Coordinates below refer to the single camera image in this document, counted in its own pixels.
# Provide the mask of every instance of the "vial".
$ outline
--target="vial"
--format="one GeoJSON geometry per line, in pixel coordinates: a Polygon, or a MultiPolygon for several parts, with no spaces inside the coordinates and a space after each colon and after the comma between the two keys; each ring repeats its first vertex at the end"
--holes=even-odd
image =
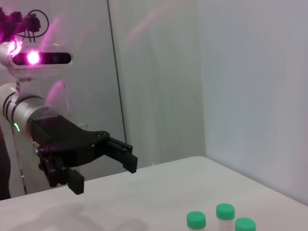
{"type": "Polygon", "coordinates": [[[205,230],[206,218],[204,213],[195,211],[187,214],[187,226],[192,231],[205,230]]]}
{"type": "Polygon", "coordinates": [[[256,223],[249,218],[238,218],[235,222],[235,231],[256,231],[256,223]]]}
{"type": "Polygon", "coordinates": [[[235,208],[230,204],[219,204],[216,207],[219,231],[234,231],[235,208]]]}

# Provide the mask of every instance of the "green cap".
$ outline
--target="green cap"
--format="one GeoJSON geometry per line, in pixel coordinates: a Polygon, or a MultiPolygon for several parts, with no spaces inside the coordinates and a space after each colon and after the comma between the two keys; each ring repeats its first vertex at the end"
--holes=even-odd
{"type": "Polygon", "coordinates": [[[235,208],[230,204],[219,204],[216,207],[216,217],[220,220],[233,220],[235,218],[235,208]]]}
{"type": "Polygon", "coordinates": [[[239,218],[235,222],[235,231],[256,231],[256,223],[249,218],[239,218]]]}
{"type": "Polygon", "coordinates": [[[192,230],[200,230],[206,226],[206,219],[203,212],[191,212],[187,214],[187,226],[192,230]]]}

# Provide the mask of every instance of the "green led light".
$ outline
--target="green led light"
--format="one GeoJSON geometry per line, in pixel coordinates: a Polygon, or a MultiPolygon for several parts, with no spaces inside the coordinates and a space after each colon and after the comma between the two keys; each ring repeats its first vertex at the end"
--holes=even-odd
{"type": "Polygon", "coordinates": [[[17,131],[20,131],[18,125],[16,123],[14,123],[15,128],[17,129],[17,131]]]}

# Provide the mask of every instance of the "person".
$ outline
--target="person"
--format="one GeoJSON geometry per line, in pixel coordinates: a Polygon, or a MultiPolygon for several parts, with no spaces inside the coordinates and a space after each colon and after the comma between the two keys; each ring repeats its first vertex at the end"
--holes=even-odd
{"type": "Polygon", "coordinates": [[[11,161],[0,126],[0,201],[11,198],[9,190],[10,174],[11,161]]]}

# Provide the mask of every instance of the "pink light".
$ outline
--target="pink light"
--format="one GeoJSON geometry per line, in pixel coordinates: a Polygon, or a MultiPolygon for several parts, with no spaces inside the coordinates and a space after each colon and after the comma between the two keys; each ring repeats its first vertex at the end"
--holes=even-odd
{"type": "Polygon", "coordinates": [[[15,39],[9,45],[8,55],[12,55],[12,56],[17,55],[21,51],[21,47],[22,47],[22,42],[15,39]]]}
{"type": "Polygon", "coordinates": [[[39,53],[37,53],[36,51],[31,51],[28,54],[28,61],[29,61],[30,64],[39,63],[39,53]]]}

